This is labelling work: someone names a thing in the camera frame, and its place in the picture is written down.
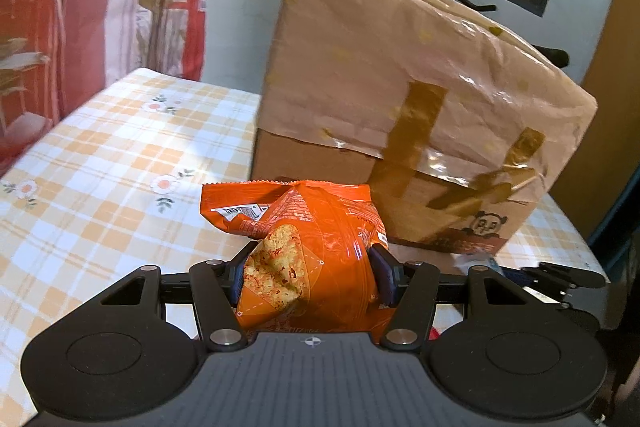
brown packing tape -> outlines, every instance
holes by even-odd
[[[504,156],[504,165],[523,167],[545,142],[545,135],[526,127]]]
[[[545,140],[542,133],[527,127],[508,150],[500,171],[478,176],[474,188],[454,190],[444,208],[403,200],[446,94],[446,89],[433,84],[409,84],[400,116],[388,134],[383,159],[377,160],[371,171],[372,197],[389,237],[424,242],[461,218],[476,214],[485,204],[506,201],[515,189],[523,188],[537,177],[531,168],[514,168],[524,165]],[[513,174],[511,183],[494,185],[503,172]]]
[[[447,89],[434,84],[409,83],[400,116],[386,138],[383,159],[376,161],[371,171],[372,190],[402,197],[429,143],[446,94]]]
[[[458,216],[442,210],[427,208],[375,190],[371,191],[371,199],[385,224],[386,235],[392,239],[422,243],[460,220]]]

panda logo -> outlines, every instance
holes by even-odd
[[[466,232],[469,235],[481,235],[487,238],[500,237],[498,231],[507,220],[507,216],[499,216],[498,214],[491,214],[480,210],[480,212],[476,214],[476,219],[471,222],[469,227],[462,229],[462,232]]]

barcode label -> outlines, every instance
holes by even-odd
[[[219,213],[227,221],[231,221],[238,214],[244,214],[246,217],[253,221],[258,221],[262,214],[264,214],[269,208],[268,204],[241,204],[239,206],[225,206],[224,208],[214,208],[213,210]]]

plastic wrap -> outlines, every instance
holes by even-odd
[[[532,46],[452,0],[284,0],[257,124],[383,158],[399,192],[418,171],[537,201],[595,110]]]
[[[367,185],[204,185],[200,211],[220,230],[262,240],[244,266],[243,328],[382,333],[393,310],[380,305],[367,248],[386,236]]]

orange snack bag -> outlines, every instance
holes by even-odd
[[[225,232],[261,239],[244,265],[236,314],[245,329],[371,331],[381,307],[367,256],[386,236],[368,185],[246,182],[202,188],[200,213]]]

